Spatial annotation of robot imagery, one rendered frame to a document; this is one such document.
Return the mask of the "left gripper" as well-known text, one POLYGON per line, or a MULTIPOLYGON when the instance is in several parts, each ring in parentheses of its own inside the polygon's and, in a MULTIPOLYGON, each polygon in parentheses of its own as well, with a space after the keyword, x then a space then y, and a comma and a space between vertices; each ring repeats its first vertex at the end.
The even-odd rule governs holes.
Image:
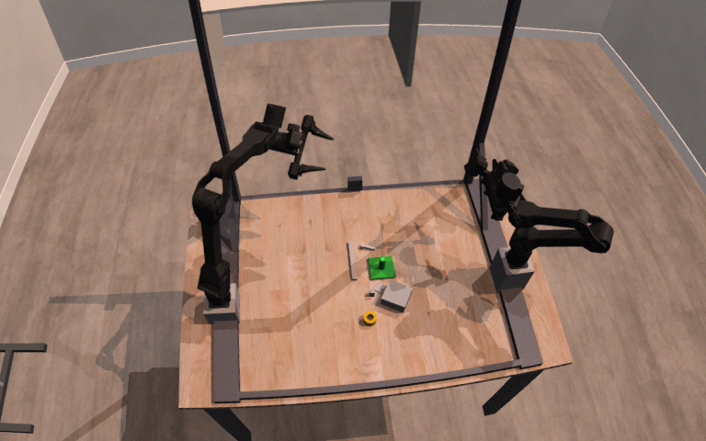
MULTIPOLYGON (((496 165, 498 164, 498 161, 496 159, 493 160, 493 170, 495 169, 496 165)), ((488 163, 483 156, 479 153, 477 148, 473 149, 473 155, 471 158, 471 161, 467 163, 464 166, 465 173, 472 175, 472 176, 478 176, 481 175, 484 178, 481 179, 481 183, 484 184, 485 186, 485 195, 489 195, 490 192, 494 191, 498 185, 498 182, 495 181, 493 178, 492 174, 490 171, 486 170, 488 166, 488 163)))

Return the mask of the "green square plate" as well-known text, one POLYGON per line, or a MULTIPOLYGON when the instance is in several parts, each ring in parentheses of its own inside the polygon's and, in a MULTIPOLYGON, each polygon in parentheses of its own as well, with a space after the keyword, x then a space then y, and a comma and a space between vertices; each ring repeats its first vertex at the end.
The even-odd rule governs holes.
POLYGON ((368 258, 368 263, 370 269, 370 280, 395 278, 392 256, 368 258))

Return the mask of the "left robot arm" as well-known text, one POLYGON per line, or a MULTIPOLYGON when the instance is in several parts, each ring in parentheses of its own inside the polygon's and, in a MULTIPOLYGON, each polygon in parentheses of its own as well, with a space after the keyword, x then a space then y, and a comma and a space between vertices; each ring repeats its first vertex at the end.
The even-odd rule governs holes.
POLYGON ((502 221, 508 212, 508 220, 515 227, 509 241, 511 249, 506 252, 510 269, 528 267, 532 250, 537 247, 584 247, 601 254, 610 249, 614 230, 599 216, 584 209, 542 208, 526 201, 521 193, 524 186, 516 176, 518 168, 507 159, 500 161, 491 173, 498 182, 488 195, 493 212, 491 219, 502 221), (592 224, 588 227, 588 223, 592 224), (538 230, 532 227, 535 225, 575 230, 538 230), (517 229, 519 227, 523 229, 517 229))

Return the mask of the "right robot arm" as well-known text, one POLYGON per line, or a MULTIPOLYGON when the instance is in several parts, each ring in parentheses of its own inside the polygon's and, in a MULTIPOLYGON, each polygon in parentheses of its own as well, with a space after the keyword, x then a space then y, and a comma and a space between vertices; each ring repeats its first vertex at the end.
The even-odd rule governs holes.
MULTIPOLYGON (((229 262, 222 259, 220 218, 231 194, 229 181, 232 173, 251 157, 268 150, 275 151, 285 111, 286 108, 282 106, 267 104, 263 122, 256 121, 244 134, 240 144, 222 159, 213 162, 209 172, 200 179, 194 191, 192 206, 201 222, 205 258, 205 263, 200 268, 198 289, 206 292, 210 309, 229 308, 231 301, 231 271, 229 262), (222 195, 205 188, 214 177, 222 180, 222 195)), ((301 146, 300 126, 290 123, 287 130, 289 132, 285 132, 286 136, 282 135, 285 142, 280 144, 280 148, 288 153, 296 153, 301 146)))

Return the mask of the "yellow round nut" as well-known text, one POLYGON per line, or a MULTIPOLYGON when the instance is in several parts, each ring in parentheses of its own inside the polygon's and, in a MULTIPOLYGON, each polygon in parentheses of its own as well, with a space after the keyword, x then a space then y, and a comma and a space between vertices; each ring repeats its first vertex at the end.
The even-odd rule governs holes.
POLYGON ((364 322, 367 326, 373 326, 373 325, 376 323, 376 321, 377 321, 377 315, 376 315, 375 312, 373 312, 373 311, 367 311, 367 312, 364 314, 363 322, 364 322), (369 317, 371 317, 373 320, 369 321, 369 320, 367 319, 367 318, 369 318, 369 317))

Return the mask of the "black metal support frame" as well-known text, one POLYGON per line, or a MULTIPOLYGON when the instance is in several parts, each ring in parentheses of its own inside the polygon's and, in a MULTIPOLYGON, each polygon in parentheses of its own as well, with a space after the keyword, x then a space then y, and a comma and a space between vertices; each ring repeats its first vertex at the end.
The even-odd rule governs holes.
MULTIPOLYGON (((222 109, 220 105, 220 100, 218 96, 217 86, 214 78, 214 73, 211 64, 211 55, 209 50, 209 45, 206 36, 206 30, 203 21, 203 15, 200 6, 200 0, 188 0, 190 12, 192 16, 193 26, 195 30, 195 35, 199 48, 199 56, 201 60, 202 70, 204 73, 204 78, 208 90, 208 95, 211 103, 212 115, 215 122, 215 127, 217 130, 222 157, 230 151, 229 142, 227 139, 227 134, 224 126, 224 121, 222 117, 222 109)), ((501 83, 502 75, 505 69, 507 55, 510 48, 511 40, 513 37, 514 29, 516 26, 518 11, 520 8, 521 0, 508 0, 507 9, 503 21, 503 26, 501 29, 499 42, 497 45, 495 60, 490 75, 489 83, 487 86, 484 104, 479 119, 477 131, 475 133, 473 147, 471 150, 470 162, 473 154, 473 149, 476 147, 485 158, 485 148, 484 140, 489 127, 490 119, 495 106, 495 101, 498 93, 498 89, 501 83)), ((481 179, 484 177, 479 175, 480 182, 480 206, 481 206, 481 225, 483 231, 488 231, 488 211, 487 211, 487 195, 484 194, 485 186, 481 183, 481 179)), ((241 194, 236 178, 235 172, 232 173, 232 178, 230 180, 230 197, 227 201, 227 211, 228 211, 228 221, 229 230, 231 238, 232 252, 238 252, 238 242, 235 226, 235 216, 234 216, 234 206, 233 201, 239 201, 241 205, 241 194), (236 189, 237 188, 237 189, 236 189), (238 195, 239 192, 239 195, 238 195)))

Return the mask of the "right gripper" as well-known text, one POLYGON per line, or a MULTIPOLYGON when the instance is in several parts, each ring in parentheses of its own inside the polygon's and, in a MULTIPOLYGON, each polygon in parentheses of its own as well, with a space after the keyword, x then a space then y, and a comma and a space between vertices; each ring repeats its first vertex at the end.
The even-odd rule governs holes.
POLYGON ((313 120, 313 116, 305 115, 303 117, 302 125, 301 125, 301 128, 302 128, 301 141, 302 142, 301 142, 301 146, 299 148, 299 152, 298 152, 298 149, 296 150, 297 153, 288 153, 280 148, 281 147, 280 144, 281 143, 284 144, 284 142, 285 142, 285 137, 282 137, 282 135, 286 136, 286 133, 285 132, 279 133, 275 151, 295 155, 294 162, 290 163, 290 168, 289 168, 289 172, 288 172, 288 175, 291 179, 297 180, 298 176, 302 176, 301 170, 309 170, 309 171, 302 171, 303 174, 308 173, 308 172, 313 172, 313 171, 324 171, 325 170, 325 168, 319 167, 319 166, 312 166, 312 165, 307 165, 307 164, 300 165, 300 160, 302 158, 302 151, 304 148, 304 144, 306 142, 308 132, 311 132, 312 135, 315 135, 315 136, 318 136, 321 138, 325 138, 325 139, 332 140, 332 141, 334 140, 334 138, 332 138, 331 136, 327 135, 326 133, 321 131, 319 128, 317 128, 315 125, 315 121, 314 120, 312 121, 312 120, 313 120))

